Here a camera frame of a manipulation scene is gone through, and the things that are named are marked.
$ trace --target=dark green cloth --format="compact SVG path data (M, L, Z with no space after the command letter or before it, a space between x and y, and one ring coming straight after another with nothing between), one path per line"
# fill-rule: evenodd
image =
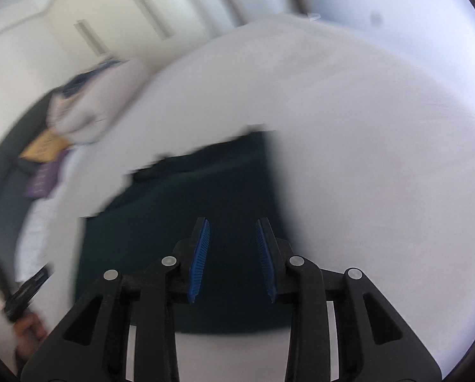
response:
M197 217L210 223L201 292L176 305L176 329L235 333L290 325L290 307L267 296L255 223L268 217L287 238L266 159L264 132L251 132L195 153L165 158L133 174L133 184L98 216L88 218L76 297L108 269L144 269L191 236Z

